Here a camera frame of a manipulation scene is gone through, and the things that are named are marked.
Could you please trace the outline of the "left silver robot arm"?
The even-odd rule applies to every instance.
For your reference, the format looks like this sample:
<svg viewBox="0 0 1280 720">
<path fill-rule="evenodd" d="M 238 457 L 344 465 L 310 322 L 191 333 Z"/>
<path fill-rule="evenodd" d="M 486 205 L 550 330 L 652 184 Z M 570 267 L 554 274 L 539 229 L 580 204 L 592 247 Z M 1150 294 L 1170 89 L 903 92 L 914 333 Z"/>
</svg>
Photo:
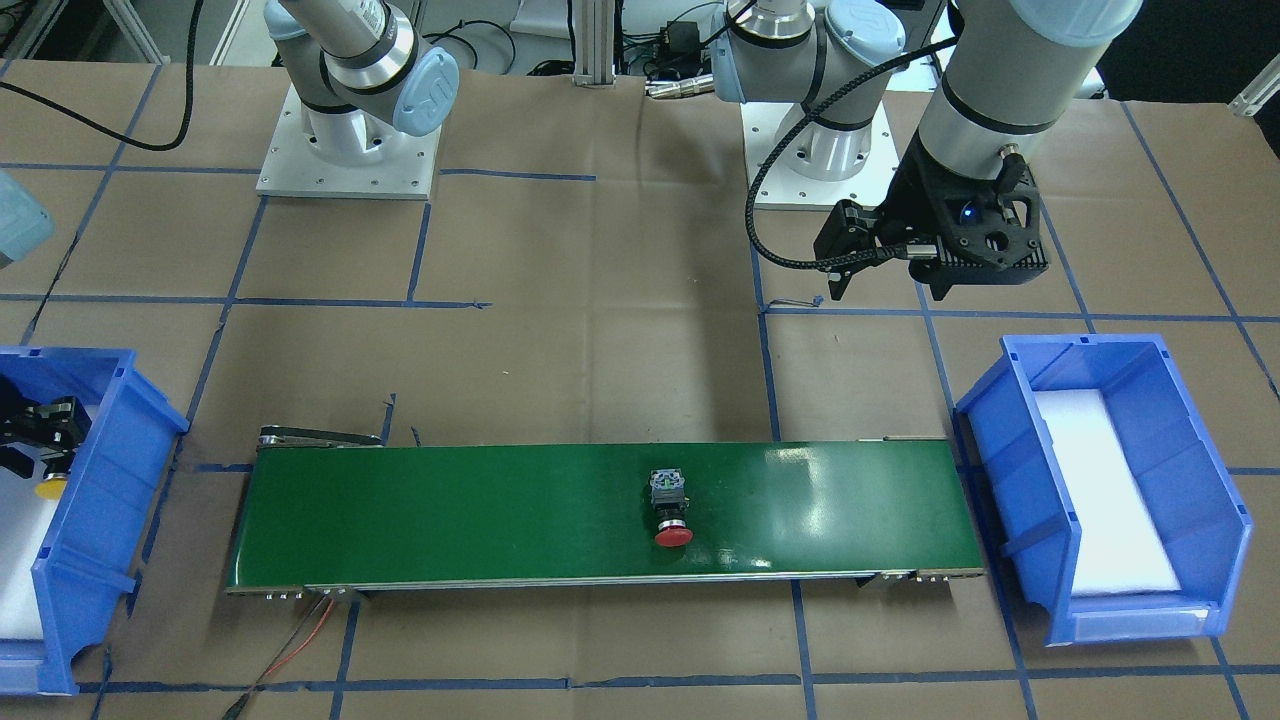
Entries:
<svg viewBox="0 0 1280 720">
<path fill-rule="evenodd" d="M 956 286 L 1033 281 L 1050 258 L 1030 155 L 1139 10 L 1138 1 L 961 1 L 951 38 L 909 49 L 902 22 L 877 1 L 724 3 L 710 41 L 716 95 L 788 105 L 748 186 L 750 245 L 777 266 L 819 272 L 835 300 L 852 275 L 895 259 L 936 300 Z M 756 228 L 769 170 L 824 182 L 855 174 L 890 73 L 945 49 L 948 64 L 884 199 L 872 209 L 838 200 L 810 260 L 771 251 Z"/>
</svg>

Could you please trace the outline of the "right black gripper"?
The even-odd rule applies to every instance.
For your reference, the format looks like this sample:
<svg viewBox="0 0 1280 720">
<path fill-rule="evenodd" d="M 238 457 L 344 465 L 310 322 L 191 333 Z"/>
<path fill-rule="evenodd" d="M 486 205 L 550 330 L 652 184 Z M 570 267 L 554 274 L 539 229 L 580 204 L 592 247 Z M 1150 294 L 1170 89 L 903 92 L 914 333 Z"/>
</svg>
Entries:
<svg viewBox="0 0 1280 720">
<path fill-rule="evenodd" d="M 46 477 L 68 477 L 92 420 L 73 396 L 38 404 L 27 398 L 17 383 L 1 379 L 1 466 L 18 477 L 33 477 L 36 460 L 20 447 L 38 450 Z"/>
</svg>

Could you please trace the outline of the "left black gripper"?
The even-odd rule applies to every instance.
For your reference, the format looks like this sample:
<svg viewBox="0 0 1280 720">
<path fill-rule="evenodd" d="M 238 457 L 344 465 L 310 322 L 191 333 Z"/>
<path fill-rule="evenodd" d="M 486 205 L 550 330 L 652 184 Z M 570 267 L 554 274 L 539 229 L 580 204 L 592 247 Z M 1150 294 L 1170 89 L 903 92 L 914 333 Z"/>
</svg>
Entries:
<svg viewBox="0 0 1280 720">
<path fill-rule="evenodd" d="M 1016 145 L 997 152 L 992 179 L 960 176 L 913 138 L 878 215 L 851 199 L 838 200 L 813 242 L 817 261 L 831 264 L 829 299 L 840 301 L 854 274 L 906 259 L 910 277 L 943 302 L 959 284 L 1024 284 L 1050 268 L 1041 237 L 1041 195 Z"/>
</svg>

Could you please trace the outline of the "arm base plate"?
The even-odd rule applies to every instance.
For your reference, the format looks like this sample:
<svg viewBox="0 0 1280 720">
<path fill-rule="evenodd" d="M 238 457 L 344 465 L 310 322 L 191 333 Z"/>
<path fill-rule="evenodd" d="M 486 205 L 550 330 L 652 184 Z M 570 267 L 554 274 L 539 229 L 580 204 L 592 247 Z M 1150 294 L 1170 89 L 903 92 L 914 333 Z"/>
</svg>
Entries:
<svg viewBox="0 0 1280 720">
<path fill-rule="evenodd" d="M 292 199 L 428 201 L 443 129 L 415 137 L 355 110 L 326 114 L 289 87 L 256 191 Z"/>
<path fill-rule="evenodd" d="M 751 183 L 777 141 L 800 119 L 800 106 L 746 102 L 741 106 L 746 181 Z M 864 208 L 883 202 L 899 165 L 884 108 L 851 132 L 808 126 L 767 173 L 756 208 L 826 211 L 840 200 Z"/>
</svg>

